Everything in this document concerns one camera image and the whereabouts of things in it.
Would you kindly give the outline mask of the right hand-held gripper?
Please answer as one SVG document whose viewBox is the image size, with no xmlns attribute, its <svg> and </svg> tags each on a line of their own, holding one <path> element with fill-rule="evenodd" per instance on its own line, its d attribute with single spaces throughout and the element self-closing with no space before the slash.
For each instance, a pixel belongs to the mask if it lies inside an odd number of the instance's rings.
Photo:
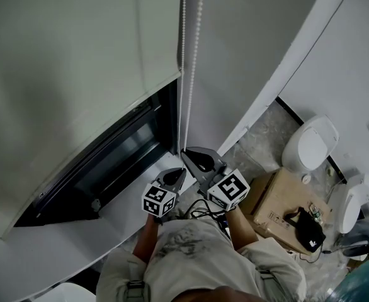
<svg viewBox="0 0 369 302">
<path fill-rule="evenodd" d="M 225 165 L 221 156 L 214 150 L 203 147 L 188 147 L 181 150 L 181 158 L 190 174 L 200 185 L 200 191 L 206 199 L 221 207 L 224 211 L 235 208 L 246 198 L 250 186 L 238 169 L 215 181 L 221 174 L 212 176 L 212 171 Z"/>
</svg>

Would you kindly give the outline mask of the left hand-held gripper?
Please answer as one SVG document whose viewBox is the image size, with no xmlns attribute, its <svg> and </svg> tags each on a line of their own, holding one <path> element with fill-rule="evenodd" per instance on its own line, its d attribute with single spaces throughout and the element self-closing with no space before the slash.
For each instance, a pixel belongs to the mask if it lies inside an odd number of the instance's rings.
<svg viewBox="0 0 369 302">
<path fill-rule="evenodd" d="M 162 186 L 170 186 L 173 191 L 179 191 L 186 179 L 186 169 L 179 167 L 160 172 L 156 181 Z M 177 194 L 159 186 L 148 183 L 141 197 L 142 211 L 162 218 L 174 208 Z"/>
</svg>

